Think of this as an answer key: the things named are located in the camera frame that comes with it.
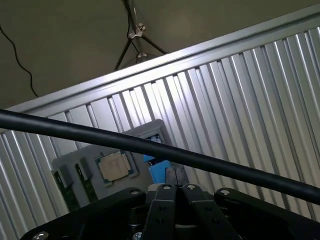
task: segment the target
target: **wire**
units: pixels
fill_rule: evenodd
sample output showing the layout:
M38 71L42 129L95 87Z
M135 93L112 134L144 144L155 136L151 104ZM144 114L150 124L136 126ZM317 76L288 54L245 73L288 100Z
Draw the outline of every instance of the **wire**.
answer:
M126 37L127 37L128 39L130 39L130 37L129 37L129 32L130 32L130 17L129 17L129 15L128 15L128 31L126 32ZM138 48L136 47L136 45L134 44L134 40L133 40L133 39L132 39L131 43L132 43L134 49L137 51L137 53L139 53L139 50L138 50Z
M0 128L145 154L212 172L320 205L320 189L215 157L94 127L0 109Z
M18 59L17 48L16 48L15 43L5 34L5 32L4 32L4 30L2 29L1 25L0 25L0 31L1 31L1 33L5 36L5 38L12 44L13 49L14 49L15 60L16 60L16 62L18 63L18 65L20 66L20 68L22 68L24 71L26 71L26 72L29 74L29 76L30 76L30 88L31 88L33 94L38 98L39 96L38 96L38 94L36 93L36 91L34 90L32 74L31 74L30 71L28 71L27 69L25 69L25 68L21 65L21 63L20 63L20 61L19 61L19 59Z

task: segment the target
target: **corrugated metal panel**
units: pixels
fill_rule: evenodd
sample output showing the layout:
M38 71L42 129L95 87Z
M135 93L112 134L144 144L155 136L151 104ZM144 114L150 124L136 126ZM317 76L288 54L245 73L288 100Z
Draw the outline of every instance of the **corrugated metal panel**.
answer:
M84 91L79 89L84 85L75 86L43 98L42 104L37 99L29 109L21 105L13 110L114 132L162 119L179 148L320 187L320 5L315 8L279 18L277 24L272 20L272 27L262 23L238 32L236 38L232 33L187 48L180 51L184 57L160 57L150 61L153 67L140 64L136 67L144 68L139 73L112 73L114 81L108 76L104 84L95 79ZM166 63L172 56L175 62ZM0 229L5 239L18 238L68 212L51 161L86 145L1 133ZM185 169L191 183L210 192L235 188L320 221L317 205Z

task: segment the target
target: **tripod stand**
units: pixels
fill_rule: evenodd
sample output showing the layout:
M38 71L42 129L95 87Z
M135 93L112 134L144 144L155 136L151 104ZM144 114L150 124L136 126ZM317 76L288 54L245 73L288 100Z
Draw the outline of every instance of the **tripod stand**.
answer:
M165 50L163 50L160 46L158 46L149 37L147 37L145 35L144 31L146 30L146 27L142 23L135 22L135 20L133 18L133 13L132 13L132 10L131 10L130 4L129 4L129 0L123 0L123 4L124 4L125 10L127 12L128 18L129 18L129 25L132 26L133 29L132 29L132 32L127 36L128 40L127 40L127 42L121 52L121 55L120 55L118 61L116 62L116 65L114 67L115 71L117 71L119 69L119 66L122 63L128 49L130 47L130 44L133 43L134 38L141 38L144 41L146 41L148 44L150 44L152 47L157 49L160 53L167 54L167 52Z

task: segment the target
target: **black rubber hose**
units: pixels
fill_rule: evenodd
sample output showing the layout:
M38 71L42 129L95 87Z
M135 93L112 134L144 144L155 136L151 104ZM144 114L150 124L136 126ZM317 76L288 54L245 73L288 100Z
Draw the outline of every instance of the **black rubber hose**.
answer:
M272 189L320 205L320 189L315 186L134 136L1 109L0 128L146 154Z

